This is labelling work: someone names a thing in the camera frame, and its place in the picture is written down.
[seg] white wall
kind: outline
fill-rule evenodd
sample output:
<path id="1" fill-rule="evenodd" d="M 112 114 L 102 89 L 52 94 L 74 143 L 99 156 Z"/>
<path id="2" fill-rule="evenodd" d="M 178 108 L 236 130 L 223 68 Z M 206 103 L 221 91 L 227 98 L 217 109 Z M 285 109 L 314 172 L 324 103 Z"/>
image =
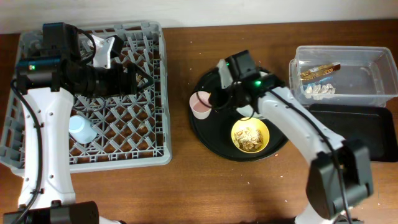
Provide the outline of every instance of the white wall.
<path id="1" fill-rule="evenodd" d="M 163 27 L 398 18 L 398 0 L 0 0 L 0 33 L 152 20 Z"/>

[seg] bowl of snacks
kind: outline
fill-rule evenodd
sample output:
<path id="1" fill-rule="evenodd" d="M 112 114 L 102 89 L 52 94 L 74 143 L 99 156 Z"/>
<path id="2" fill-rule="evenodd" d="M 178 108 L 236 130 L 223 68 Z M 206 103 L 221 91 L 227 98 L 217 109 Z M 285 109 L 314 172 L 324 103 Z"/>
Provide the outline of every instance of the bowl of snacks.
<path id="1" fill-rule="evenodd" d="M 269 130 L 259 119 L 242 118 L 232 127 L 231 139 L 240 151 L 257 153 L 268 145 Z"/>

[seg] pink cup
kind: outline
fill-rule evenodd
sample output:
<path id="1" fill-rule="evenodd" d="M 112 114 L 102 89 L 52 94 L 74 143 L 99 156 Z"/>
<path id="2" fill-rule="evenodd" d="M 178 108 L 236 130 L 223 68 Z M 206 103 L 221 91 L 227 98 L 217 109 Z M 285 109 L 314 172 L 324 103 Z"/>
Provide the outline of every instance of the pink cup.
<path id="1" fill-rule="evenodd" d="M 194 93 L 189 99 L 189 106 L 191 107 L 192 113 L 196 118 L 205 119 L 209 116 L 211 112 L 211 108 L 208 107 L 210 106 L 210 94 L 205 91 L 198 91 L 198 95 L 202 102 L 204 102 L 207 106 L 199 101 L 197 93 Z"/>

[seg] lattice crate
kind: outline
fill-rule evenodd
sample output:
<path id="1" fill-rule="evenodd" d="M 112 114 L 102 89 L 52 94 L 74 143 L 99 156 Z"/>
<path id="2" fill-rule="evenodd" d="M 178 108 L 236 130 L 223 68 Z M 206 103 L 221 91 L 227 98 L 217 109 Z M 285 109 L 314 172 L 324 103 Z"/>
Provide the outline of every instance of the lattice crate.
<path id="1" fill-rule="evenodd" d="M 89 119 L 98 135 L 90 144 L 79 144 L 70 137 L 71 172 L 167 164 L 171 160 L 170 115 L 166 89 L 167 67 L 164 65 L 165 45 L 160 25 L 146 22 L 82 29 L 101 38 L 117 34 L 124 40 L 124 46 L 121 56 L 114 58 L 112 63 L 123 64 L 126 72 L 126 65 L 134 62 L 154 77 L 155 84 L 137 95 L 108 98 L 105 108 L 97 112 L 88 111 L 87 108 L 102 108 L 103 99 L 76 96 L 74 108 L 77 110 L 73 110 L 71 115 L 78 114 Z M 41 41 L 40 31 L 22 35 L 17 58 L 40 49 Z M 87 41 L 84 35 L 80 36 L 82 54 L 91 51 Z M 18 153 L 23 157 L 23 146 Z M 18 162 L 19 167 L 11 168 L 14 173 L 21 174 L 23 159 Z"/>

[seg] black round tray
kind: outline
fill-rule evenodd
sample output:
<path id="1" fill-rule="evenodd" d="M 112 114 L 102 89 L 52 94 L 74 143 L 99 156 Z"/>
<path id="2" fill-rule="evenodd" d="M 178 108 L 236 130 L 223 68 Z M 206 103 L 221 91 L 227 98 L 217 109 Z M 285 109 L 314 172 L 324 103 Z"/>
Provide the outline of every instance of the black round tray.
<path id="1" fill-rule="evenodd" d="M 214 88 L 221 86 L 220 77 L 215 73 L 207 73 L 196 85 L 194 92 L 210 92 Z M 200 120 L 196 119 L 189 109 L 189 120 L 193 132 L 198 139 L 212 152 L 232 161 L 255 161 L 267 158 L 276 153 L 287 142 L 283 133 L 267 119 L 261 120 L 267 125 L 269 130 L 269 142 L 264 150 L 258 153 L 244 153 L 233 144 L 231 140 L 231 129 L 234 123 L 243 118 L 236 110 L 224 109 L 212 110 L 209 117 Z"/>

